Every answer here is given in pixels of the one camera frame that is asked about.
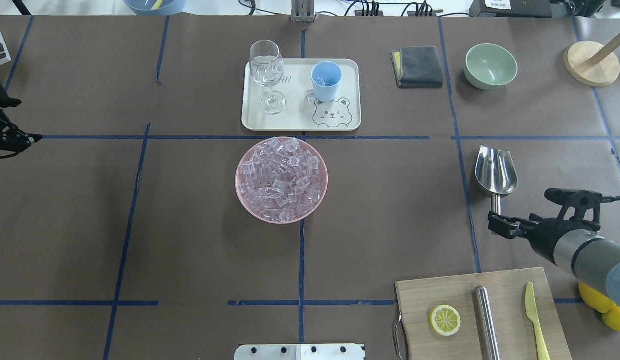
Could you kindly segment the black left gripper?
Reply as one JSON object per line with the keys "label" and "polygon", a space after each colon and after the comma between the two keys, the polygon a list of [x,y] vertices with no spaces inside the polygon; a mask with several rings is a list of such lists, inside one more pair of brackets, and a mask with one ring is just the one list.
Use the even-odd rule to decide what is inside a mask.
{"label": "black left gripper", "polygon": [[0,82],[0,151],[26,151],[33,143],[43,139],[40,134],[27,134],[20,129],[10,129],[9,119],[3,109],[19,107],[22,101],[8,96]]}

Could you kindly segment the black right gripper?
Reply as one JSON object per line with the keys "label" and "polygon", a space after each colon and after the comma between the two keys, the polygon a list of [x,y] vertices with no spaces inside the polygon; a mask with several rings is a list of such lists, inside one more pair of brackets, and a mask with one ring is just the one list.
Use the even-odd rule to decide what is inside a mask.
{"label": "black right gripper", "polygon": [[555,264],[555,248],[559,240],[573,230],[573,223],[565,219],[541,218],[531,213],[532,218],[509,217],[490,210],[488,227],[494,234],[513,240],[527,239],[537,255]]}

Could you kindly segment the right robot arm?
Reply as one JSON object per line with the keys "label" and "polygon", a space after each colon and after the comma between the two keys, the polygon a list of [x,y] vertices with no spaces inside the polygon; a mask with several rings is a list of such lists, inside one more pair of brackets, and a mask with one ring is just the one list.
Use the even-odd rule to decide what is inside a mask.
{"label": "right robot arm", "polygon": [[620,306],[620,244],[585,223],[560,218],[508,217],[492,210],[488,230],[500,237],[525,239],[532,250]]}

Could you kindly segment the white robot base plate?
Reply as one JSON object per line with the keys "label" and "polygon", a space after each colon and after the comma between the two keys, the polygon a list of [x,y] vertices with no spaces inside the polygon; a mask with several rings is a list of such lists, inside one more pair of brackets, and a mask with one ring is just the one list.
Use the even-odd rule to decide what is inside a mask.
{"label": "white robot base plate", "polygon": [[365,360],[364,344],[244,344],[237,347],[235,360]]}

